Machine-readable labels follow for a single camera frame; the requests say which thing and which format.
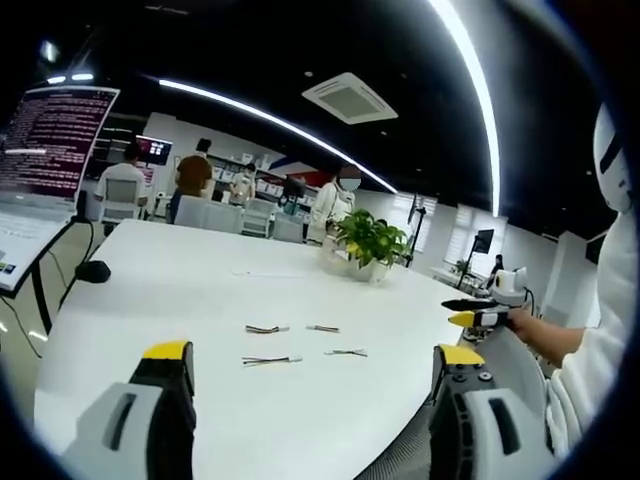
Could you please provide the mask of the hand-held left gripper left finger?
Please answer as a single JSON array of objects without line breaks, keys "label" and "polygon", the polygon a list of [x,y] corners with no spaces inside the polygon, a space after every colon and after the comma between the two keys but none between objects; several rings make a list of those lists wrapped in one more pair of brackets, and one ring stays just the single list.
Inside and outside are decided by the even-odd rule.
[{"label": "hand-held left gripper left finger", "polygon": [[196,429],[193,343],[147,349],[127,382],[79,417],[62,455],[75,479],[191,479]]}]

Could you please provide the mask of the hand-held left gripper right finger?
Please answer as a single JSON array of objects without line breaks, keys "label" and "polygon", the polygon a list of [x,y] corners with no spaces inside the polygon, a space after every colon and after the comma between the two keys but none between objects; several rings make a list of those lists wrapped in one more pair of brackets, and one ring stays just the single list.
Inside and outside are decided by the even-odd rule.
[{"label": "hand-held left gripper right finger", "polygon": [[434,348],[429,403],[432,479],[545,479],[553,470],[543,421],[473,350]]}]

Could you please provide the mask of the person's right hand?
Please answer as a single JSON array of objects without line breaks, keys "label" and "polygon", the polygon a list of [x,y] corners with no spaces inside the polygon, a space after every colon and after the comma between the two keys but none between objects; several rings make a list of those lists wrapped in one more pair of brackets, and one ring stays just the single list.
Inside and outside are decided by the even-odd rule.
[{"label": "person's right hand", "polygon": [[508,327],[526,345],[535,347],[544,333],[544,323],[524,308],[512,308],[507,312]]}]

